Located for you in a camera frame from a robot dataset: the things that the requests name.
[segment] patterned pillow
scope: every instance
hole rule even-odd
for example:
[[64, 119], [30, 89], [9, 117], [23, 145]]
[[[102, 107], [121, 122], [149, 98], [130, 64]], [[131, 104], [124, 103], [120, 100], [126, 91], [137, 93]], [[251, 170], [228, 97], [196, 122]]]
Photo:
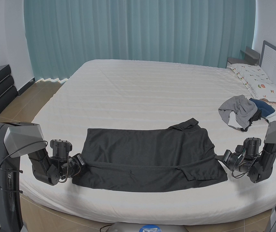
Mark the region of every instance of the patterned pillow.
[[276, 86], [260, 66], [232, 64], [232, 69], [255, 99], [276, 102]]

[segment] gray sweater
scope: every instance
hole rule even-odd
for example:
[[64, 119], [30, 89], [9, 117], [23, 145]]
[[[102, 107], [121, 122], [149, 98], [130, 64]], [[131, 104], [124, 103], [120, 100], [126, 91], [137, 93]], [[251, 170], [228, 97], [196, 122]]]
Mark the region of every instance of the gray sweater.
[[254, 102], [245, 98], [244, 95], [233, 96], [218, 109], [218, 113], [226, 124], [229, 122], [229, 115], [232, 111], [236, 114], [238, 124], [245, 129], [249, 126], [249, 119], [256, 113], [257, 106]]

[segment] bed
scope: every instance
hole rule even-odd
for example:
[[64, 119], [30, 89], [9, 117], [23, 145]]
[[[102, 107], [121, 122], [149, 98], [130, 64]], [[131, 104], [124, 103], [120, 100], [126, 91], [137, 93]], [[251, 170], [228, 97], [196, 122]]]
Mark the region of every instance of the bed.
[[[276, 63], [271, 52], [272, 61]], [[82, 151], [88, 128], [163, 129], [192, 117], [206, 128], [222, 155], [247, 137], [264, 139], [259, 120], [248, 132], [228, 127], [217, 111], [227, 99], [250, 93], [230, 69], [131, 60], [92, 60], [81, 66], [36, 115], [45, 140], [68, 140], [70, 155]], [[52, 150], [47, 147], [49, 155]], [[27, 156], [21, 157], [20, 189], [37, 203], [99, 222], [174, 225], [231, 222], [271, 209], [276, 203], [276, 160], [269, 179], [253, 184], [233, 179], [204, 188], [164, 193], [90, 189], [67, 181], [37, 181]]]

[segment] teal curtain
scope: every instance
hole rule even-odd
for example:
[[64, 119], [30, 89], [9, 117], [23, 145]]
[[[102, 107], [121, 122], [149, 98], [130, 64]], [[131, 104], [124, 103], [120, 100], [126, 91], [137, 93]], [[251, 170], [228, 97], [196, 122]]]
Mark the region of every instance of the teal curtain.
[[226, 67], [252, 46], [255, 0], [24, 0], [35, 78], [93, 59]]

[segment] white pillow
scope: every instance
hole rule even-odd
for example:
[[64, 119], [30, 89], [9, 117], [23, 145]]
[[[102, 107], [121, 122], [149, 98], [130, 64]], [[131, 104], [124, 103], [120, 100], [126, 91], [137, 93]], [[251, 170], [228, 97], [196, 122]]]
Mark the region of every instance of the white pillow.
[[260, 66], [232, 64], [232, 69], [255, 99], [276, 102], [276, 86]]

